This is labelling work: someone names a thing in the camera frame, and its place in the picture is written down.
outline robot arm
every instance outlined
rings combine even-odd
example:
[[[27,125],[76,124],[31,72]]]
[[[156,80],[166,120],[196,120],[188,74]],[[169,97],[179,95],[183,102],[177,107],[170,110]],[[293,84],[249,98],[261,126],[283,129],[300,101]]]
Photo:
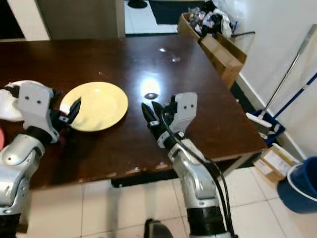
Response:
[[[45,146],[57,142],[59,133],[73,122],[81,99],[64,117],[53,109],[60,95],[50,88],[24,83],[5,89],[18,98],[17,107],[24,118],[25,129],[0,151],[0,237],[14,238],[30,179],[45,153]]]
[[[152,102],[152,105],[160,119],[162,119],[162,115],[166,116],[166,123],[174,137],[192,152],[188,153],[181,144],[177,143],[166,131],[166,125],[156,119],[151,108],[142,104],[148,128],[159,147],[169,151],[168,157],[180,179],[191,238],[234,237],[233,232],[227,232],[225,229],[214,177],[192,154],[198,156],[201,161],[206,163],[207,161],[193,142],[184,136],[187,126],[196,116],[197,94],[177,94],[172,97],[171,102],[166,104],[165,108],[156,102]]]

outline box label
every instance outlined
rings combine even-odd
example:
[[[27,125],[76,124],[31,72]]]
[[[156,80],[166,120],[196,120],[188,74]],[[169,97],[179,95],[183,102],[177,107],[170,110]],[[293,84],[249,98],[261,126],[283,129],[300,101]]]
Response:
[[[287,172],[291,169],[291,166],[272,150],[263,156],[263,158],[284,176],[286,176]]]
[[[269,166],[267,166],[262,160],[255,161],[254,165],[264,175],[268,175],[269,173],[273,172],[273,170]]]

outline yellow plate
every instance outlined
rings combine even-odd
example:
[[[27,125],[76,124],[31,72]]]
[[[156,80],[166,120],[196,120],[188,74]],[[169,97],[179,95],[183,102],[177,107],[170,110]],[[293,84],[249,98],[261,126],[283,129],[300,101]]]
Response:
[[[105,82],[82,84],[63,98],[60,110],[69,113],[70,106],[81,97],[78,116],[71,127],[79,131],[99,131],[120,121],[128,110],[128,97],[117,86]]]

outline mop handle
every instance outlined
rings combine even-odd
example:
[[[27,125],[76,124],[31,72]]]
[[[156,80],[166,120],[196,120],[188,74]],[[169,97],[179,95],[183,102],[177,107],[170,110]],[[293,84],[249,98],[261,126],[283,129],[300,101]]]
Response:
[[[317,73],[273,116],[273,119],[277,118],[283,111],[285,111],[317,78]]]
[[[260,114],[260,117],[263,118],[264,114],[267,112],[268,108],[270,107],[271,103],[273,102],[274,98],[276,97],[278,91],[281,89],[283,83],[287,79],[288,75],[291,73],[291,71],[294,68],[299,56],[304,51],[305,47],[307,46],[307,44],[308,44],[309,40],[311,39],[311,37],[313,36],[313,34],[315,33],[316,29],[317,29],[317,24],[313,24],[312,27],[310,28],[309,32],[307,33],[305,39],[303,40],[300,48],[298,49],[297,54],[296,54],[295,58],[293,59],[291,65],[289,66],[289,68],[287,69],[286,73],[284,74],[281,82],[279,83],[277,89],[274,91],[274,93],[273,93],[272,97],[270,98],[269,102],[267,103],[266,107],[264,108],[264,110]]]
[[[231,37],[232,38],[236,38],[238,36],[245,36],[245,35],[250,35],[250,34],[255,34],[255,31],[248,31],[248,32],[244,32],[244,33],[239,33],[239,34],[232,34]]]

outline white wall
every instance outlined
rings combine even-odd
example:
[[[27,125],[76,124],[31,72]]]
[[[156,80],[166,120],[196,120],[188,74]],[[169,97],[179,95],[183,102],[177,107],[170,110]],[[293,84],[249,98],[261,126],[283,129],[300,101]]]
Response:
[[[7,0],[27,41],[49,40],[35,0]]]
[[[244,10],[239,32],[255,36],[237,39],[248,54],[240,76],[262,103],[267,103],[313,23],[316,0],[236,0]],[[296,69],[270,108],[277,112],[317,72],[317,37],[306,48]],[[317,155],[317,81],[278,117],[306,157]]]

